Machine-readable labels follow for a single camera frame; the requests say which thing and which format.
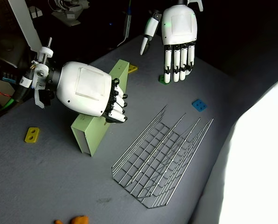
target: metal wire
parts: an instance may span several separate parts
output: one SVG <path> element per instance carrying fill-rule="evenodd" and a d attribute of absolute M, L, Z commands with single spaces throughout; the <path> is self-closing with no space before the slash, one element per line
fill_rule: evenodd
<path fill-rule="evenodd" d="M 200 118 L 184 133 L 162 123 L 166 106 L 112 167 L 113 179 L 147 208 L 168 204 L 213 119 L 199 131 Z"/>

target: robotic hand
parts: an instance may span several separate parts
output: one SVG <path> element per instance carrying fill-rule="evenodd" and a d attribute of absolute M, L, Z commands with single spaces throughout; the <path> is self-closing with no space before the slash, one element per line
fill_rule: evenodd
<path fill-rule="evenodd" d="M 197 21 L 195 13 L 187 7 L 190 2 L 197 2 L 203 11 L 202 0 L 173 0 L 174 5 L 166 9 L 163 15 L 155 12 L 149 19 L 144 32 L 140 54 L 144 54 L 150 46 L 158 24 L 162 19 L 162 40 L 165 48 L 164 81 L 178 82 L 189 75 L 194 66 L 195 41 L 197 38 Z"/>
<path fill-rule="evenodd" d="M 108 123 L 123 123 L 127 120 L 124 107 L 127 103 L 119 86 L 119 79 L 100 69 L 79 62 L 68 62 L 61 69 L 48 67 L 47 57 L 52 57 L 50 49 L 52 38 L 47 47 L 42 47 L 38 62 L 33 61 L 33 79 L 23 77 L 20 85 L 31 84 L 35 90 L 35 104 L 44 108 L 40 91 L 56 91 L 58 99 L 68 108 L 87 115 L 106 118 Z"/>

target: gray table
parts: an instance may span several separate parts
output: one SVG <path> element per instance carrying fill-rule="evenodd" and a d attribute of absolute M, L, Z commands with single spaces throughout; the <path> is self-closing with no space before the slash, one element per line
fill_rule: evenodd
<path fill-rule="evenodd" d="M 0 118 L 0 224 L 68 223 L 78 215 L 88 215 L 91 224 L 188 222 L 232 125 L 226 96 L 233 82 L 196 58 L 189 78 L 165 86 L 157 80 L 163 71 L 161 39 L 155 37 L 144 56 L 141 40 L 92 63 L 106 72 L 118 59 L 139 67 L 128 79 L 128 121 L 111 125 L 94 157 L 80 152 L 70 129 L 77 114 L 57 100 L 44 110 L 30 100 Z M 197 98 L 208 105 L 201 113 L 191 105 Z M 215 120 L 170 203 L 147 209 L 112 179 L 111 166 L 164 105 L 166 124 L 184 112 L 185 125 L 200 116 Z M 31 126 L 41 130 L 36 144 L 24 142 Z"/>

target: wire rack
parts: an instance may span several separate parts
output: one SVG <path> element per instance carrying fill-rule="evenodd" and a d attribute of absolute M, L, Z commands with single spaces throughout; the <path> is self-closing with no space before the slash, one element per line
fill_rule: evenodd
<path fill-rule="evenodd" d="M 147 208 L 169 203 L 214 119 L 196 131 L 200 118 L 184 133 L 174 131 L 185 114 L 168 127 L 166 106 L 112 167 L 113 179 Z"/>

